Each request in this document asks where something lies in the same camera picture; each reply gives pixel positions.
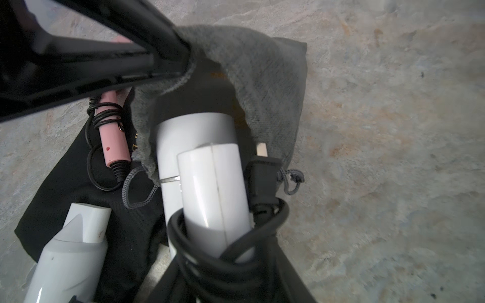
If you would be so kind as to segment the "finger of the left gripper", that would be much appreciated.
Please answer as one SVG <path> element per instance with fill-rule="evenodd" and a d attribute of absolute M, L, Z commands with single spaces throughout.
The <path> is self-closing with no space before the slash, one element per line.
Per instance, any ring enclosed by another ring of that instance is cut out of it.
<path fill-rule="evenodd" d="M 24 1 L 1 2 L 1 121 L 188 69 L 190 47 L 148 1 L 65 1 L 64 5 L 128 39 L 58 37 Z"/>

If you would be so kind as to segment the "white hair dryer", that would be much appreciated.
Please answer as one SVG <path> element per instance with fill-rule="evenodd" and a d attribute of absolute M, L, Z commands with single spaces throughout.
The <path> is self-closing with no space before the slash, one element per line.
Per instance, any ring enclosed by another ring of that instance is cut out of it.
<path fill-rule="evenodd" d="M 42 250 L 24 301 L 93 302 L 110 216 L 110 208 L 71 204 L 63 228 Z"/>
<path fill-rule="evenodd" d="M 157 160 L 171 263 L 150 302 L 294 302 L 297 276 L 277 230 L 289 215 L 276 196 L 280 160 L 241 164 L 231 116 L 162 122 Z"/>

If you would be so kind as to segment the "grey drawstring pouch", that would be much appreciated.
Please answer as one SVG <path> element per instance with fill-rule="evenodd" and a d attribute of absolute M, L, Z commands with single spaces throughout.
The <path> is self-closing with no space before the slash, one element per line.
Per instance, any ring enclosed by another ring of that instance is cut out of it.
<path fill-rule="evenodd" d="M 201 57 L 219 64 L 235 89 L 252 137 L 268 146 L 269 154 L 291 163 L 303 110 L 308 64 L 307 45 L 292 39 L 228 25 L 190 25 L 177 33 L 191 46 L 188 69 L 172 80 L 135 88 L 131 121 L 137 148 L 133 160 L 159 187 L 154 146 L 150 142 L 155 104 L 188 83 Z"/>

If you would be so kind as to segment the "pink hair dryer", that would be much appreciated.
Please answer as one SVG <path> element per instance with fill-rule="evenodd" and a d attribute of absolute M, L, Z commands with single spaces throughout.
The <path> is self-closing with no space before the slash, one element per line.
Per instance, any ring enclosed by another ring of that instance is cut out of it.
<path fill-rule="evenodd" d="M 123 109 L 131 88 L 111 90 L 89 99 L 88 120 L 85 123 L 85 141 L 90 148 L 87 156 L 87 174 L 90 182 L 103 192 L 113 192 L 122 187 L 131 155 L 125 134 Z M 92 159 L 96 151 L 102 151 L 104 163 L 110 168 L 116 185 L 99 184 L 93 173 Z"/>

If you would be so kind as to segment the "black pouch with gold logo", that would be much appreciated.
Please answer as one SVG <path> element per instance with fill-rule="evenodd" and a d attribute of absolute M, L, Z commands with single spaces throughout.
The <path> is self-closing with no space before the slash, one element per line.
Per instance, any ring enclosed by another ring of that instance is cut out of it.
<path fill-rule="evenodd" d="M 125 97 L 91 98 L 87 112 L 15 230 L 37 264 L 26 302 L 133 302 L 165 236 L 160 194 L 131 160 Z"/>

